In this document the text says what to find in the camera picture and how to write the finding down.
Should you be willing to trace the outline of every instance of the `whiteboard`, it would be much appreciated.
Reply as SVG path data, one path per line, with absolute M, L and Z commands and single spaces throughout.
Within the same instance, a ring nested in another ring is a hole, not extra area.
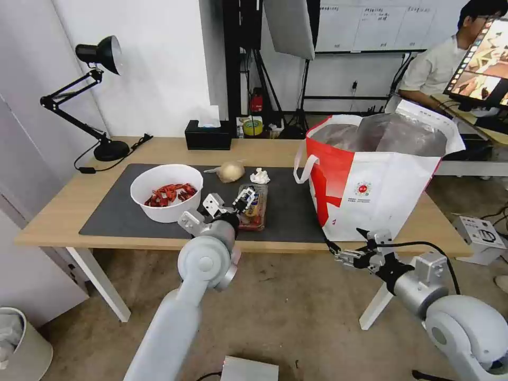
M 323 0 L 316 52 L 428 49 L 457 32 L 468 0 Z

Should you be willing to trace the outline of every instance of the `crayfish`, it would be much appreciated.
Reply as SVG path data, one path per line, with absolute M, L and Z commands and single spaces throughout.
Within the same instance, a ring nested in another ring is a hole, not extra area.
M 153 195 L 145 201 L 146 206 L 164 207 L 169 206 L 176 198 L 180 201 L 185 201 L 197 192 L 191 184 L 170 184 L 160 187 L 157 190 L 152 190 Z

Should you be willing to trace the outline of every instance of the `desk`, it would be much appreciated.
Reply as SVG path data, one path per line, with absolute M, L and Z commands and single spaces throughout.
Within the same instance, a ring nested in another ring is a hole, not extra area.
M 477 117 L 471 112 L 459 110 L 459 106 L 453 104 L 448 95 L 434 94 L 431 97 L 440 103 L 450 101 L 441 108 L 454 119 L 456 118 L 472 127 L 482 138 L 490 140 L 498 147 L 508 146 L 507 134 L 475 126 Z M 503 161 L 443 161 L 436 174 L 507 177 L 508 163 Z
M 138 140 L 138 138 L 123 137 L 118 139 L 129 145 Z M 120 320 L 127 321 L 130 316 L 129 309 L 89 249 L 180 250 L 187 240 L 79 235 L 79 230 L 125 167 L 130 163 L 167 164 L 172 162 L 219 166 L 224 161 L 235 159 L 244 159 L 246 166 L 293 167 L 299 144 L 300 141 L 296 140 L 238 139 L 233 140 L 230 151 L 188 151 L 183 138 L 153 138 L 111 170 L 94 175 L 77 173 L 18 235 L 15 242 L 31 246 L 66 247 Z M 91 165 L 101 168 L 107 164 L 93 160 Z M 468 246 L 425 193 L 395 242 L 416 240 L 433 242 L 451 257 L 470 255 Z M 324 243 L 238 241 L 237 244 L 244 252 L 294 254 L 328 252 Z M 359 242 L 341 244 L 341 247 L 345 249 L 355 249 L 359 246 L 361 246 Z M 428 250 L 426 247 L 405 247 L 400 248 L 398 252 L 412 256 L 414 253 L 426 250 Z

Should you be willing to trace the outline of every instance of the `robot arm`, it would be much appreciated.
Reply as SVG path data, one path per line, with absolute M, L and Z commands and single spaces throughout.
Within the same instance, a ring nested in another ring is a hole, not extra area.
M 462 381 L 508 380 L 508 324 L 498 311 L 470 296 L 448 295 L 442 282 L 447 259 L 430 251 L 402 263 L 385 246 L 387 230 L 365 232 L 363 251 L 332 250 L 336 261 L 368 269 L 424 326 L 431 341 L 449 359 Z
M 217 194 L 203 202 L 214 217 L 204 223 L 198 211 L 187 211 L 178 224 L 195 236 L 180 251 L 178 271 L 183 279 L 180 288 L 162 300 L 132 360 L 124 381 L 172 381 L 196 336 L 201 322 L 201 300 L 207 288 L 219 291 L 233 279 L 240 253 L 234 242 L 238 234 L 238 214 L 254 200 L 254 190 L 245 189 L 233 203 L 224 207 Z

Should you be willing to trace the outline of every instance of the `monitor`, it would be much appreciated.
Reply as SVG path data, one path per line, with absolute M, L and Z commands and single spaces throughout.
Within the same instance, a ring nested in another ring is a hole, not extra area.
M 508 20 L 489 19 L 445 94 L 471 107 L 508 108 Z

